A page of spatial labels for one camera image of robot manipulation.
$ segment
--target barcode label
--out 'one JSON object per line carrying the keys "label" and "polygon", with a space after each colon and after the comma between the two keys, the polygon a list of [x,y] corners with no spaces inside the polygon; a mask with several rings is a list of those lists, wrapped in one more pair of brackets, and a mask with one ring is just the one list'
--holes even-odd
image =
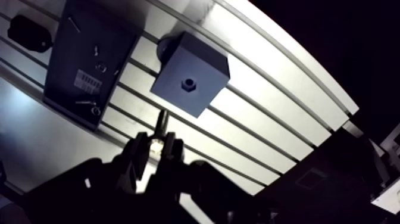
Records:
{"label": "barcode label", "polygon": [[78,70],[78,73],[75,77],[74,86],[78,87],[79,89],[91,94],[95,95],[100,92],[102,82],[98,79],[94,78],[93,76],[87,74],[82,70]]}

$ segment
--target black object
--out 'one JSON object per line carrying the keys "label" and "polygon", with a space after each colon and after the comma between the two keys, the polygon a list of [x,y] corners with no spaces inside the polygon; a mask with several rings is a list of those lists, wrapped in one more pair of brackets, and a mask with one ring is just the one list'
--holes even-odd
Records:
{"label": "black object", "polygon": [[11,20],[8,37],[24,48],[40,53],[53,45],[49,31],[23,15]]}
{"label": "black object", "polygon": [[227,58],[188,32],[164,38],[157,54],[162,68],[151,92],[195,117],[230,79]]}
{"label": "black object", "polygon": [[[162,111],[155,133],[165,132],[166,117]],[[144,172],[152,137],[139,133],[112,163],[91,159],[29,192],[29,218],[34,224],[197,223],[179,204],[185,192],[215,223],[269,223],[276,212],[270,203],[257,201],[204,161],[184,164],[183,141],[174,133],[158,137],[164,148],[144,194],[135,194],[135,181]]]}
{"label": "black object", "polygon": [[92,0],[68,0],[44,102],[95,130],[142,31]]}
{"label": "black object", "polygon": [[368,139],[339,129],[257,197],[277,201],[275,224],[381,223],[393,215],[371,204],[387,181],[376,156]]}

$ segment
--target metal block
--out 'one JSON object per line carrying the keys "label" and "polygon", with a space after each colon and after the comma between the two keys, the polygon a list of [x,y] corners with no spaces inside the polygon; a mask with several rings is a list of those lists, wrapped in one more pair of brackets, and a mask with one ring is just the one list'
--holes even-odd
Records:
{"label": "metal block", "polygon": [[199,117],[230,79],[227,58],[186,32],[168,48],[151,92]]}

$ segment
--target white surface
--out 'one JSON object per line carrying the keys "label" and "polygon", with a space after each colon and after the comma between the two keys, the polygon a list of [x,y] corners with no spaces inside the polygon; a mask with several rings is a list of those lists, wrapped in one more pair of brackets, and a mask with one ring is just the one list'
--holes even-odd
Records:
{"label": "white surface", "polygon": [[[44,10],[48,10],[59,17],[61,16],[62,8],[65,3],[64,0],[28,1],[37,4]],[[131,19],[131,21],[134,21],[133,17],[137,15],[136,12],[138,10],[141,11],[144,16],[145,30],[157,38],[161,38],[170,32],[179,32],[182,30],[191,31],[186,25],[146,1],[99,1],[106,3],[112,10],[116,11],[119,15]],[[318,116],[333,129],[336,129],[347,119],[344,113],[340,111],[340,108],[335,105],[301,69],[294,65],[291,60],[286,58],[278,49],[250,29],[246,24],[238,20],[235,16],[227,13],[222,7],[218,5],[212,7],[212,4],[210,5],[211,1],[162,1],[196,23],[214,32],[219,38],[222,38],[222,40],[231,44],[231,46],[240,51],[243,55],[253,60],[283,86],[298,95],[298,98],[300,98],[304,104],[311,108],[315,114],[318,114]],[[0,2],[0,11],[9,17],[21,13],[24,14],[25,12],[28,17],[48,27],[51,32],[55,32],[58,26],[55,20],[29,8],[18,0],[4,0]],[[7,28],[5,26],[7,26],[7,24],[7,21],[0,18],[0,35],[3,37],[6,35],[5,31]],[[156,44],[141,37],[132,57],[148,66],[150,69],[159,71],[161,65],[155,55],[156,47]],[[41,62],[45,64],[48,63],[50,52],[46,52],[46,54],[27,52]],[[22,56],[14,49],[11,49],[3,42],[0,42],[0,57],[9,61],[40,83],[44,83],[46,70]],[[310,143],[318,146],[330,136],[329,132],[325,130],[322,125],[318,124],[318,122],[300,106],[291,101],[286,95],[268,83],[251,68],[231,55],[229,56],[229,66],[232,76],[229,84],[232,87],[250,97],[254,103],[269,111],[269,113],[274,114],[274,116],[290,126]],[[188,116],[188,114],[180,109],[154,96],[149,92],[154,78],[133,65],[128,65],[121,81],[142,95],[174,111],[194,126],[212,133],[217,138],[282,173],[287,172],[295,165],[293,161],[277,153],[265,143],[254,138],[210,110],[205,110],[204,114],[202,114],[199,119],[195,119]],[[156,121],[158,109],[120,88],[117,88],[112,101],[119,107],[149,124],[153,125]],[[222,90],[211,105],[298,160],[303,159],[312,151],[310,146],[228,89]],[[132,136],[135,136],[138,131],[147,130],[147,128],[130,119],[126,119],[125,116],[116,113],[112,109],[107,110],[104,120]],[[270,184],[278,178],[274,173],[233,152],[231,149],[228,149],[224,145],[178,120],[172,119],[171,125],[168,128],[171,131],[177,132],[178,137],[183,138],[185,143],[191,147],[208,154],[219,162],[231,166],[262,183]],[[103,126],[101,126],[100,129],[113,133]],[[127,140],[120,135],[116,136],[116,138],[121,141]],[[225,175],[230,176],[231,179],[235,179],[238,185],[246,191],[254,194],[260,190],[259,185],[225,168],[220,166],[216,167]]]}
{"label": "white surface", "polygon": [[90,158],[109,162],[121,152],[1,78],[0,101],[0,158],[8,181],[23,191]]}
{"label": "white surface", "polygon": [[400,179],[387,187],[385,192],[371,203],[390,213],[397,214],[400,211]]}

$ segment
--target slatwall panel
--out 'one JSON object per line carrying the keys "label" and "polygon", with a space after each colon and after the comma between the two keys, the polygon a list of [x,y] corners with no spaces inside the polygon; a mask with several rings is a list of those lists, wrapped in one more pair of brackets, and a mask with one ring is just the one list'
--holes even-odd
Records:
{"label": "slatwall panel", "polygon": [[[330,130],[348,119],[347,110],[357,110],[333,78],[279,26],[254,26],[254,21],[271,22],[265,15],[249,15],[254,8],[248,3],[100,1],[145,28],[99,127],[120,142],[141,131],[151,132],[158,112],[166,108],[171,112],[168,130],[186,144],[185,162],[208,160],[244,190],[256,194],[325,141]],[[63,0],[0,2],[0,63],[43,85],[51,51],[37,54],[23,49],[7,38],[7,27],[10,18],[24,14],[55,33],[64,4]],[[243,11],[237,8],[241,4],[246,5]],[[133,13],[137,10],[144,17]],[[149,91],[161,68],[155,54],[157,41],[182,30],[225,54],[230,67],[227,88],[198,119]],[[285,47],[297,51],[290,55],[266,39],[270,30],[275,38],[282,36]]]}
{"label": "slatwall panel", "polygon": [[[9,10],[10,4],[7,4],[6,6],[3,5],[3,7],[2,7],[2,9],[3,9],[2,12],[5,15],[5,16],[3,16],[2,19],[3,19],[4,23],[7,25],[5,27],[2,27],[3,30],[4,30],[4,32],[2,33],[2,37],[4,37],[4,41],[8,41],[9,43],[13,43],[14,44],[14,52],[13,53],[16,52],[15,49],[18,49],[22,53],[24,53],[24,52],[26,53],[25,55],[22,55],[20,52],[18,52],[18,57],[17,58],[26,58],[27,61],[29,61],[29,59],[32,59],[32,60],[36,59],[36,65],[33,63],[33,64],[29,64],[28,67],[29,68],[36,67],[36,68],[38,68],[39,71],[28,71],[28,70],[25,70],[24,72],[26,74],[29,74],[30,76],[39,77],[38,78],[39,79],[39,83],[43,85],[46,71],[41,69],[41,68],[45,68],[47,66],[48,60],[49,60],[49,55],[47,55],[47,54],[41,55],[41,54],[37,54],[35,52],[27,51],[27,50],[21,48],[18,44],[14,43],[13,41],[11,41],[11,40],[9,40],[7,38],[7,33],[5,32],[7,30],[8,23],[9,23],[7,20],[9,20],[11,17],[17,15],[17,13],[19,13],[18,9],[17,9],[18,7],[20,7],[20,8],[26,8],[27,7],[26,4],[24,4],[24,3],[20,2],[20,1],[14,1],[12,3],[13,3],[11,5],[12,10]],[[41,17],[40,20],[36,20],[36,22],[41,24],[40,21],[43,21],[43,20],[45,20],[45,23],[49,23],[50,21],[53,21],[54,26],[56,27],[58,23],[57,23],[57,21],[52,19],[53,17],[55,17],[55,16],[43,15],[43,17]],[[152,51],[148,51],[148,49],[142,49],[142,50],[144,52],[152,52]],[[15,64],[15,65],[18,65],[18,67],[21,67],[19,65],[19,63],[17,63],[15,60],[11,60],[11,64]],[[121,122],[120,120],[118,120],[118,116],[110,116],[110,112],[109,112],[110,110],[112,110],[112,109],[109,109],[109,110],[106,111],[106,114],[104,116],[104,125],[101,125],[99,127],[99,129],[102,130],[103,132],[109,133],[110,135],[114,136],[115,138],[117,138],[120,141],[123,141],[123,140],[126,141],[127,140],[126,136],[121,136],[120,134],[115,133],[115,131],[111,130],[109,126],[105,126],[105,125],[109,125],[110,123],[112,123],[114,125],[115,124],[119,125],[120,123],[123,124],[124,122],[126,122],[129,119],[123,120]],[[119,131],[123,130],[123,128],[124,128],[123,126],[122,127],[118,127],[118,130]],[[130,136],[135,136],[139,131],[149,131],[150,132],[150,130],[145,128],[144,126],[140,126],[140,125],[139,126],[129,126],[129,134],[130,134]],[[197,153],[193,153],[192,151],[188,151],[188,150],[186,150],[186,151],[187,151],[186,154],[188,155],[188,157],[185,159],[185,162],[191,162],[194,159],[208,160],[208,161],[210,161],[211,164],[215,165],[215,167],[218,168],[221,172],[223,172],[226,176],[228,176],[232,180],[236,181],[236,183],[239,186],[241,186],[243,189],[245,189],[246,191],[248,191],[251,194],[256,194],[264,186],[263,182],[260,182],[260,181],[258,181],[256,179],[253,179],[250,176],[247,176],[246,174],[238,172],[237,170],[233,170],[229,166],[226,166],[225,164],[220,163],[218,160],[215,160],[214,158],[210,158],[211,159],[210,160],[208,158],[202,157],[201,155],[199,155]],[[265,170],[265,169],[263,169],[261,171],[262,172],[269,172],[268,170]],[[264,178],[264,180],[266,180],[265,181],[266,183],[271,183],[272,181],[274,181],[275,179],[277,179],[279,177],[278,175],[275,175],[275,174],[272,174],[270,176],[272,176],[272,178],[271,177],[269,177],[267,179]]]}

